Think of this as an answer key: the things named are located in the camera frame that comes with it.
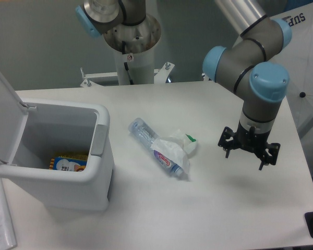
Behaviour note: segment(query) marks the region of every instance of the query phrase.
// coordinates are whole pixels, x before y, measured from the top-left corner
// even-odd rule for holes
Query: crumpled plastic wrapper
[[[189,158],[193,157],[196,148],[196,139],[186,135],[180,129],[168,137],[155,139],[151,146],[151,149],[178,164],[186,174],[189,174]]]

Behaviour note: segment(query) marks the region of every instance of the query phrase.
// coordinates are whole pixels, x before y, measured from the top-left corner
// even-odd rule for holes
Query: white table
[[[259,171],[254,154],[229,159],[217,146],[236,130],[242,101],[213,82],[19,91],[106,106],[115,172],[105,212],[44,207],[4,181],[17,249],[254,249],[313,244],[304,213],[313,184],[284,100],[268,142],[281,143],[276,166]],[[198,139],[190,181],[169,178],[127,127],[143,118],[159,135],[180,128]]]

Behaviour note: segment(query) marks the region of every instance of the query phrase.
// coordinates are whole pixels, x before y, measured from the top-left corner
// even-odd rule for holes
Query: bin handle
[[[106,125],[97,125],[95,129],[94,139],[92,147],[90,149],[90,154],[94,156],[102,157],[105,143],[108,137],[109,128]]]

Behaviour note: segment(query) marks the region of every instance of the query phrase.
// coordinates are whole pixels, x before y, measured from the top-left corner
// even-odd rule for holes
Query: gray wall
[[[103,38],[82,29],[75,7],[83,0],[0,2],[0,71],[15,90],[73,88],[85,73],[114,72]],[[268,15],[286,0],[260,0]],[[155,67],[176,65],[174,81],[201,80],[201,65],[214,46],[231,47],[237,34],[213,0],[147,0],[147,12],[162,26]]]

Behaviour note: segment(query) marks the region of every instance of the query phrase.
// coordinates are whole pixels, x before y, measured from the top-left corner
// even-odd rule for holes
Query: screw
[[[169,70],[170,67],[171,67],[171,64],[169,62],[166,62],[166,70]]]

